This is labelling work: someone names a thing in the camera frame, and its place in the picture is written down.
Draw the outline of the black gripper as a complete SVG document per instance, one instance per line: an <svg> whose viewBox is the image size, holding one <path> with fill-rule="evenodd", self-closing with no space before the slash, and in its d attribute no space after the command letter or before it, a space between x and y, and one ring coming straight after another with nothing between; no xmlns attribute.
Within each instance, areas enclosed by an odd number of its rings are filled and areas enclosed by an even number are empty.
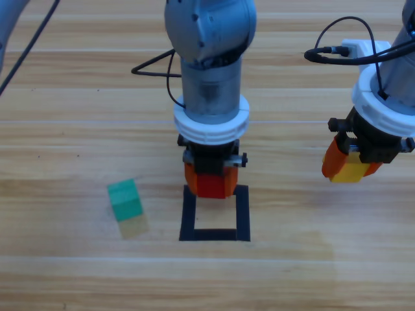
<svg viewBox="0 0 415 311"><path fill-rule="evenodd" d="M248 162L247 153L239 154L238 139L220 145L203 145L191 142L183 135L178 136L178 146L183 152L184 175L192 194L198 195L197 174L224 175L224 195L233 195L238 181L239 167Z"/></svg>
<svg viewBox="0 0 415 311"><path fill-rule="evenodd" d="M328 128L336 136L326 150L322 174L328 179L344 179L342 173L349 153L358 152L363 177L377 172L383 163L391 163L399 153L414 151L414 139L385 133L366 121L353 108L345 119L331 118Z"/></svg>

